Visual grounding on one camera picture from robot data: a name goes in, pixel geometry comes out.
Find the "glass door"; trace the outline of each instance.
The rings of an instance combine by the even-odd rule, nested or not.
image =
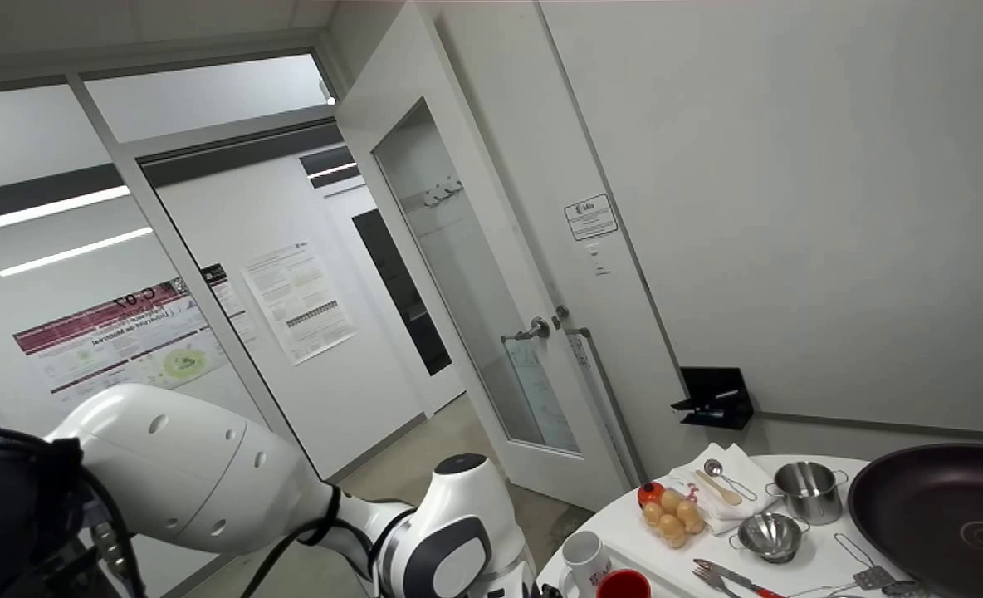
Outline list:
[[[601,510],[629,488],[550,297],[427,27],[406,3],[338,102],[338,128],[421,297],[467,355],[467,400],[516,484]]]

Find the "floor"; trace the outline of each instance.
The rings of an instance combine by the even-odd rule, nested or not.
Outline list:
[[[364,498],[406,498],[421,503],[427,472],[455,452],[490,456],[490,442],[478,427],[467,400],[455,400],[434,418],[416,422],[392,437],[374,452],[349,467],[337,483]],[[513,488],[517,525],[526,529],[535,566],[542,570],[554,549],[592,517],[585,510]],[[246,587],[264,554],[231,559],[213,576],[202,576],[185,591],[189,598],[231,598]],[[353,570],[323,549],[291,549],[264,583],[266,598],[363,598],[363,584]]]

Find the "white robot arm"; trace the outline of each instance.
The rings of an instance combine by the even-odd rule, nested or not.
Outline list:
[[[507,488],[480,456],[445,458],[418,510],[363,503],[269,428],[149,385],[94,395],[51,440],[80,440],[125,525],[169,545],[241,554],[323,543],[385,598],[513,598],[531,580]]]

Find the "cup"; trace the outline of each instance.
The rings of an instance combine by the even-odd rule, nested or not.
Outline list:
[[[561,545],[567,580],[578,584],[582,598],[596,598],[596,587],[610,571],[610,554],[596,532],[575,532]]]
[[[642,571],[619,570],[601,580],[597,598],[652,598],[652,583]]]
[[[790,513],[807,525],[829,525],[844,517],[836,498],[836,474],[819,462],[790,462],[775,474]]]

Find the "ceiling light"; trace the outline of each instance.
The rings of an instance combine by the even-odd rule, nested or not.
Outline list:
[[[144,235],[153,235],[153,231],[144,225],[144,231],[128,231],[123,235],[109,235],[109,240],[100,240],[100,243],[91,243],[91,247],[76,247],[76,250],[65,250],[65,254],[29,261],[29,262],[0,270],[0,281],[19,277],[19,273],[29,273],[29,270],[43,270],[43,267],[54,267],[54,262],[65,262],[65,261],[76,261],[76,257],[85,257],[85,254],[100,254],[100,250],[109,250],[109,247],[123,247],[123,243],[133,243],[133,240],[144,240]]]
[[[85,197],[47,204],[47,208],[19,210],[19,213],[0,213],[0,231],[18,225],[18,222],[29,222],[29,221],[43,221],[43,216],[58,216],[58,213],[69,213],[69,210],[83,210],[83,208],[94,208],[94,204],[109,204],[109,200],[118,200],[118,197],[128,197],[128,191],[125,185],[109,185],[109,191],[100,191],[100,193],[85,193]]]

